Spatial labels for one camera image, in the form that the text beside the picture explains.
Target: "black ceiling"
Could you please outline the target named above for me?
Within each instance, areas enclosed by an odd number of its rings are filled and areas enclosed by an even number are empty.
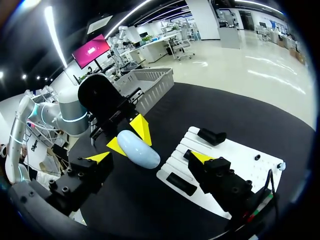
[[[20,8],[17,2],[21,2],[20,0],[10,1],[12,5],[16,2],[15,8],[8,6],[7,0],[0,0],[0,26],[2,26],[0,72],[4,73],[3,78],[0,79],[0,101],[21,94],[26,89],[36,90],[49,85],[45,77],[48,80],[54,79],[63,70],[44,17],[46,6],[52,6],[57,36],[68,63],[72,60],[71,53],[83,45],[88,38],[107,34],[130,10],[145,0],[42,0],[36,7],[26,11],[18,11]],[[235,4],[234,0],[215,0],[214,2],[219,8],[240,5]],[[259,0],[259,2],[271,5],[266,0]],[[122,24],[125,26],[142,24],[162,13],[185,5],[187,4],[184,0],[153,0]],[[2,24],[2,18],[6,16],[3,13],[4,10],[10,17],[5,24]],[[179,11],[165,14],[161,19]],[[90,23],[110,15],[113,17],[105,27],[87,36],[87,27]],[[23,74],[27,75],[26,80],[22,79]]]

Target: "monitor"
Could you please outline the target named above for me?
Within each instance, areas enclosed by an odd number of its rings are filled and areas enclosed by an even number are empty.
[[[260,26],[267,28],[267,25],[264,22],[259,22]]]
[[[144,38],[144,37],[146,37],[146,36],[148,36],[148,33],[147,33],[147,32],[144,32],[144,33],[141,33],[141,34],[140,34],[140,37],[141,37],[141,38]]]
[[[104,54],[110,49],[104,36],[100,34],[91,41],[88,41],[85,45],[76,50],[72,56],[78,63],[79,67],[83,69],[89,63],[94,61],[96,58]]]

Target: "white floor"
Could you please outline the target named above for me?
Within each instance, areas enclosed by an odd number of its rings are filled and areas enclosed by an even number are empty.
[[[241,49],[222,48],[218,40],[192,43],[192,59],[166,55],[148,67],[173,68],[174,81],[272,104],[316,129],[314,79],[308,68],[286,48],[258,40],[251,31],[239,31]]]

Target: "office chair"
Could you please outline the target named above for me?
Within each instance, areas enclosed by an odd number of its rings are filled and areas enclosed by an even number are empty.
[[[190,52],[191,43],[188,40],[188,29],[182,28],[181,29],[181,39],[178,39],[177,37],[173,40],[173,50],[175,53],[180,53],[177,56],[177,59],[181,61],[181,58],[183,57],[189,57],[189,59],[192,59],[192,56],[196,55],[193,52]]]

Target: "ceiling light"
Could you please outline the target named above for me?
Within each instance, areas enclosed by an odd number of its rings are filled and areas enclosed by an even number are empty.
[[[41,0],[24,0],[21,4],[24,8],[32,8],[39,4]]]
[[[185,7],[188,7],[188,5],[181,6],[181,7],[175,8],[175,9],[173,9],[173,10],[167,11],[167,12],[165,12],[165,13],[162,13],[162,14],[160,14],[159,16],[156,16],[156,17],[150,19],[149,21],[146,21],[145,23],[141,24],[141,26],[149,23],[150,21],[152,21],[152,20],[154,20],[154,19],[157,19],[158,17],[161,17],[161,16],[163,16],[163,15],[165,15],[165,14],[171,13],[171,12],[173,12],[173,11],[175,11],[175,10],[182,9],[182,8],[185,8]]]
[[[254,10],[258,10],[258,11],[263,12],[261,9],[253,8],[253,7],[248,7],[248,6],[235,6],[235,7],[238,7],[238,8],[245,8],[245,9],[254,9]]]
[[[53,14],[53,11],[52,11],[52,6],[47,6],[44,9],[44,16],[45,16],[46,23],[48,24],[49,31],[50,31],[51,38],[52,38],[53,44],[55,46],[55,49],[56,49],[56,51],[57,51],[57,53],[58,53],[63,65],[64,65],[64,67],[67,68],[68,65],[67,65],[65,57],[64,57],[64,55],[62,53],[62,50],[61,50],[61,47],[60,47],[60,44],[59,44],[59,40],[58,40],[58,37],[57,37],[57,32],[56,32],[55,22],[54,22],[54,14]]]
[[[169,7],[169,6],[173,5],[173,4],[176,4],[176,3],[179,3],[179,2],[182,2],[182,1],[184,1],[184,0],[175,1],[175,2],[173,2],[173,3],[170,3],[170,4],[168,4],[168,5],[160,8],[160,9],[155,10],[154,12],[150,13],[149,15],[147,15],[147,16],[145,16],[144,18],[142,18],[142,19],[140,19],[139,21],[137,21],[134,25],[136,25],[137,23],[142,22],[143,20],[145,20],[146,18],[148,18],[148,17],[150,17],[151,15],[155,14],[156,12],[159,12],[159,11],[162,10],[162,9],[165,9],[165,8],[167,8],[167,7]]]
[[[247,0],[234,0],[235,2],[239,2],[239,3],[246,3],[246,4],[255,4],[255,5],[259,5],[261,7],[265,7],[265,8],[268,8],[268,9],[271,9],[273,11],[276,11],[280,14],[283,14],[281,11],[277,10],[277,9],[274,9],[273,7],[270,7],[270,6],[267,6],[267,5],[264,5],[264,4],[261,4],[261,3],[258,3],[258,2],[254,2],[254,1],[247,1]]]
[[[166,20],[166,19],[170,19],[170,18],[172,18],[172,17],[174,17],[174,16],[177,16],[177,15],[179,15],[179,14],[185,14],[185,13],[187,13],[187,12],[191,12],[191,10],[184,11],[184,12],[179,12],[179,13],[177,13],[177,14],[174,14],[174,15],[171,15],[171,16],[167,16],[166,18],[161,19],[161,21]]]
[[[144,5],[148,4],[149,2],[151,2],[152,0],[146,0],[143,3],[141,3],[140,5],[136,6],[131,12],[129,12],[124,18],[122,18],[109,32],[107,35],[105,35],[104,39],[107,39],[113,32],[114,30],[116,30],[117,27],[120,26],[120,24],[122,24],[128,17],[130,17],[135,11],[139,10],[140,8],[142,8]]]

